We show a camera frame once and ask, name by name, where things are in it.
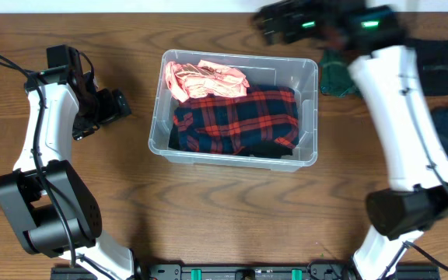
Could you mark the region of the red navy plaid shirt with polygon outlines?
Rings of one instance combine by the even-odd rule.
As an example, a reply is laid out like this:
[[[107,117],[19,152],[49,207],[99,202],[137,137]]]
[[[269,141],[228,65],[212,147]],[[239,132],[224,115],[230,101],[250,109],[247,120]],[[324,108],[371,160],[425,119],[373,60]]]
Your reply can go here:
[[[295,91],[251,86],[246,96],[189,99],[173,112],[183,152],[231,155],[261,142],[293,149],[299,144]]]

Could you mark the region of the pink printed t-shirt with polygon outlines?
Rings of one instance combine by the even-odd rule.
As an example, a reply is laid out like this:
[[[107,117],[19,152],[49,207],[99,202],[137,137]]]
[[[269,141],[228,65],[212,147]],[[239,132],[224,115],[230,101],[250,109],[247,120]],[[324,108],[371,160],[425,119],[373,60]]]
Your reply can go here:
[[[181,103],[211,94],[225,98],[246,96],[250,84],[237,68],[200,60],[197,65],[169,61],[163,78],[172,97]]]

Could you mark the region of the dark green garment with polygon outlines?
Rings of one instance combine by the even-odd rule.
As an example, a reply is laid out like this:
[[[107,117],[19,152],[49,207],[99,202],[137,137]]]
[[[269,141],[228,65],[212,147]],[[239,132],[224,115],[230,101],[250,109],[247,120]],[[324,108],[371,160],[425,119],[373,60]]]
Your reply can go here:
[[[323,95],[362,97],[348,73],[346,60],[337,51],[325,50],[319,63],[321,70],[320,91]]]

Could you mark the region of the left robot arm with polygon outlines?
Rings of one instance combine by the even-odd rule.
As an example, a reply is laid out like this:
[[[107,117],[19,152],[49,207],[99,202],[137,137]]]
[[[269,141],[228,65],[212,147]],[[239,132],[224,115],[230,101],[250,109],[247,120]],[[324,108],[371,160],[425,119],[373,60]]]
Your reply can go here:
[[[143,277],[132,249],[103,230],[100,207],[72,167],[72,141],[127,117],[118,89],[99,89],[87,56],[68,45],[46,50],[47,68],[35,72],[0,55],[0,65],[26,77],[30,117],[22,152],[11,173],[0,176],[0,207],[28,254],[59,257],[69,266],[52,279]]]

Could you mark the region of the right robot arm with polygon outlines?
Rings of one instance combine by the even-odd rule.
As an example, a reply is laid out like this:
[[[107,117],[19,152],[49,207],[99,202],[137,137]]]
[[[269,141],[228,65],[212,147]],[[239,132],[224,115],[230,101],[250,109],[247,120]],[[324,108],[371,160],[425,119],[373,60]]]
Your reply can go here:
[[[393,277],[407,249],[448,216],[448,156],[405,27],[390,6],[364,1],[280,1],[258,10],[252,23],[267,44],[315,38],[357,54],[348,73],[381,141],[389,187],[366,197],[371,226],[342,276]]]

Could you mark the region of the black garment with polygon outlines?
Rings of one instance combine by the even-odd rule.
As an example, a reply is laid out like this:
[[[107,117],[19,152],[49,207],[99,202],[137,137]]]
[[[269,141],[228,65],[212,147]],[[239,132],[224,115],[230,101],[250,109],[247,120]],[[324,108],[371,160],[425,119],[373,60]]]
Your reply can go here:
[[[168,148],[182,150],[179,144],[179,134],[177,126],[174,125],[170,132]],[[254,156],[261,158],[281,159],[283,156],[291,156],[292,149],[275,142],[261,142],[250,147],[242,148],[235,156]]]
[[[417,67],[425,96],[448,96],[448,40],[408,39],[417,54]]]

